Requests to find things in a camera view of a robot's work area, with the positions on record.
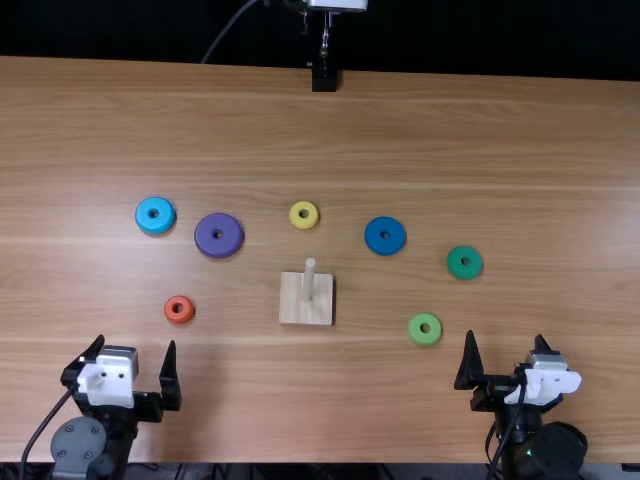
black background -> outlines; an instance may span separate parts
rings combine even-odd
[[[198,62],[243,3],[0,0],[0,54]],[[261,1],[210,63],[304,66],[301,31]],[[637,80],[639,32],[638,0],[369,0],[336,19],[332,46],[344,69]]]

red ring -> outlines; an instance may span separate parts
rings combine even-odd
[[[181,295],[171,297],[164,304],[164,316],[175,325],[187,323],[195,313],[196,309],[191,300]]]

cable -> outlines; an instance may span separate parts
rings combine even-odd
[[[158,470],[160,470],[160,467],[157,463],[130,463],[127,466],[127,469],[131,467],[142,467],[146,468],[147,470],[151,470],[152,472],[157,472]]]
[[[489,460],[489,463],[491,463],[491,457],[489,456],[489,447],[491,446],[491,440],[493,440],[493,436],[496,433],[496,422],[493,422],[491,424],[491,428],[489,429],[489,432],[487,433],[487,438],[484,441],[484,453],[487,456],[487,460]],[[485,463],[484,466],[487,467],[487,470],[489,470],[489,463]],[[495,480],[500,480],[500,477],[498,477],[497,474],[502,475],[502,471],[498,470],[496,468],[496,472],[493,474],[493,478]]]
[[[518,415],[520,414],[520,410],[522,409],[522,405],[524,405],[524,397],[526,394],[527,381],[523,379],[520,383],[520,395],[518,395],[518,403],[516,404],[516,409],[513,412],[511,420],[509,421],[509,425],[507,425],[506,430],[504,431],[502,438],[500,439],[500,443],[498,444],[498,448],[496,448],[496,452],[493,454],[493,459],[489,464],[489,471],[487,472],[487,476],[485,480],[491,480],[492,477],[495,476],[496,467],[498,466],[498,462],[500,461],[500,457],[502,456],[502,451],[504,450],[505,445],[509,441],[509,437],[511,436],[511,431],[513,427],[515,427],[516,420]]]
[[[395,478],[393,478],[393,475],[391,474],[391,471],[389,470],[389,468],[384,463],[380,464],[380,468],[382,469],[382,471],[384,472],[384,474],[388,478],[388,480],[395,480]]]
[[[44,420],[42,421],[40,426],[36,428],[36,431],[33,432],[33,435],[29,439],[27,446],[24,448],[24,452],[22,452],[22,458],[20,459],[20,472],[18,476],[20,480],[24,480],[25,478],[25,473],[27,470],[27,460],[29,458],[29,452],[31,452],[33,445],[36,443],[36,441],[38,440],[38,437],[44,431],[44,429],[47,428],[47,425],[49,425],[49,422],[53,419],[53,417],[56,416],[56,414],[60,411],[60,409],[66,403],[66,401],[69,400],[69,397],[74,394],[77,388],[78,388],[78,384],[76,383],[73,387],[67,390],[65,394],[62,397],[60,397],[60,400],[58,400],[58,403],[56,403],[54,407],[51,409],[49,414],[46,417],[44,417]]]
[[[227,24],[224,26],[224,28],[218,34],[215,40],[211,42],[211,45],[209,46],[207,53],[204,54],[204,57],[202,57],[202,60],[200,60],[200,63],[204,64],[204,63],[207,63],[207,61],[209,61],[209,57],[211,56],[215,48],[218,46],[222,38],[227,34],[229,29],[233,27],[233,24],[236,23],[236,20],[238,20],[238,18],[240,18],[242,14],[246,12],[247,9],[251,7],[254,3],[258,3],[258,0],[248,0],[247,3],[245,3],[242,7],[240,7],[240,9],[235,13],[235,15],[231,17],[231,19],[227,22]]]
[[[184,463],[178,465],[178,470],[176,471],[176,476],[173,477],[173,480],[178,480],[178,477],[180,477],[180,472],[182,472],[182,467],[184,467]]]

purple ring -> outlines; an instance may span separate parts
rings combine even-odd
[[[209,257],[230,257],[242,246],[244,232],[240,223],[226,213],[212,213],[198,222],[193,233],[198,250]]]

wooden table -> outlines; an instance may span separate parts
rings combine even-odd
[[[0,59],[0,460],[17,460],[97,334],[137,346],[158,389],[170,339],[184,403],[141,424],[132,460],[481,462],[493,421],[453,390],[473,329],[490,373],[543,333],[579,371],[548,415],[589,437],[588,460],[640,460],[640,85]],[[175,229],[136,226],[169,198]],[[298,200],[322,218],[288,220]],[[198,252],[200,218],[242,222],[234,257]],[[363,231],[401,220],[404,250]],[[456,281],[453,246],[485,271]],[[314,256],[337,281],[331,328],[278,324],[280,272]],[[172,326],[163,305],[194,299]],[[407,336],[442,320],[434,348]],[[68,404],[37,444],[78,414]]]

